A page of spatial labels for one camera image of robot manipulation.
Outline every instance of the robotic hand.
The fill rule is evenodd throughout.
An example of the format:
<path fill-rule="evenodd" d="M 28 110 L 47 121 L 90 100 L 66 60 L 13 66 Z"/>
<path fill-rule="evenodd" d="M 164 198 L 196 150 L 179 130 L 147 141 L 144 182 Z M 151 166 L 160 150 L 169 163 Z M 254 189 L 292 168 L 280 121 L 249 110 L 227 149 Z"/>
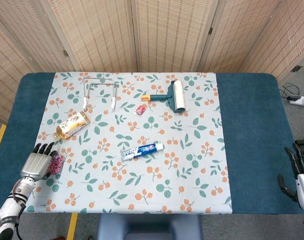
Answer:
<path fill-rule="evenodd" d="M 298 202 L 301 209 L 304 210 L 304 150 L 296 143 L 293 143 L 293 148 L 296 154 L 294 154 L 288 147 L 285 148 L 285 152 L 290 157 L 296 180 L 297 192 L 291 191 L 286 187 L 284 177 L 281 174 L 278 175 L 278 183 L 281 191 L 289 196 L 294 202 Z"/>
<path fill-rule="evenodd" d="M 0 240 L 11 240 L 14 228 L 16 228 L 17 236 L 21 240 L 17 228 L 19 218 L 35 188 L 34 182 L 44 177 L 51 158 L 57 154 L 57 151 L 52 151 L 49 155 L 53 145 L 52 142 L 47 148 L 47 144 L 40 148 L 41 144 L 38 143 L 28 156 L 21 170 L 22 178 L 15 183 L 10 195 L 0 209 Z"/>

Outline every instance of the small red packet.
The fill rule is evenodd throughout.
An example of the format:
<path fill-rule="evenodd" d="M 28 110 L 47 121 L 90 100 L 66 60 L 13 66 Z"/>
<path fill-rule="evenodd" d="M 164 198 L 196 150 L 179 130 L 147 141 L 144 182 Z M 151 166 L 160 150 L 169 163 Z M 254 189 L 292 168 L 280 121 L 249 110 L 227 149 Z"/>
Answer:
<path fill-rule="evenodd" d="M 146 107 L 141 105 L 137 108 L 137 110 L 134 112 L 134 114 L 137 116 L 141 116 L 145 112 L 145 110 L 146 110 Z"/>

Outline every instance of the plastic bottle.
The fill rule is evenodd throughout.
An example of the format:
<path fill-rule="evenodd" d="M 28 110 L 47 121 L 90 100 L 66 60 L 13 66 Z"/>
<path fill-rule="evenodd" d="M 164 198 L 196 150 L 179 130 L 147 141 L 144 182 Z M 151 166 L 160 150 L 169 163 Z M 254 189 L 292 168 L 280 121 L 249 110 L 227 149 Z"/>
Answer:
<path fill-rule="evenodd" d="M 56 132 L 52 134 L 52 137 L 55 142 L 60 139 L 67 139 L 89 123 L 89 118 L 84 112 L 80 111 L 57 126 Z"/>

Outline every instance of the bottle label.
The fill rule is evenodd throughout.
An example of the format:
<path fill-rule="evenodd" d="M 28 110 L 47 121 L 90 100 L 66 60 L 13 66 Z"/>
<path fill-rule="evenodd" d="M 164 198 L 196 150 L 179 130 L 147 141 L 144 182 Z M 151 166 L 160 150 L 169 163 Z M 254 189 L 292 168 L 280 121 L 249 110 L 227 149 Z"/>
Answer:
<path fill-rule="evenodd" d="M 72 136 L 74 133 L 79 131 L 82 127 L 87 125 L 86 119 L 82 116 L 80 112 L 70 117 L 68 120 L 62 122 L 59 127 L 62 129 L 62 133 L 66 137 Z"/>

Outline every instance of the table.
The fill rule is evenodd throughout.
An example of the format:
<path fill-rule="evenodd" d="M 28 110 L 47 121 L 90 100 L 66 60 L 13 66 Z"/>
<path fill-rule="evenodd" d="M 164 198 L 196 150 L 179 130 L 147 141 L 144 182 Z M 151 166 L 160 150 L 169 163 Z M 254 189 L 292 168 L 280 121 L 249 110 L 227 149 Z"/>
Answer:
<path fill-rule="evenodd" d="M 53 77 L 32 73 L 21 80 L 0 146 L 0 206 L 34 146 Z M 264 73 L 218 73 L 216 78 L 233 213 L 300 213 L 277 184 L 282 173 L 289 187 L 295 186 L 283 151 L 293 136 L 275 78 Z"/>

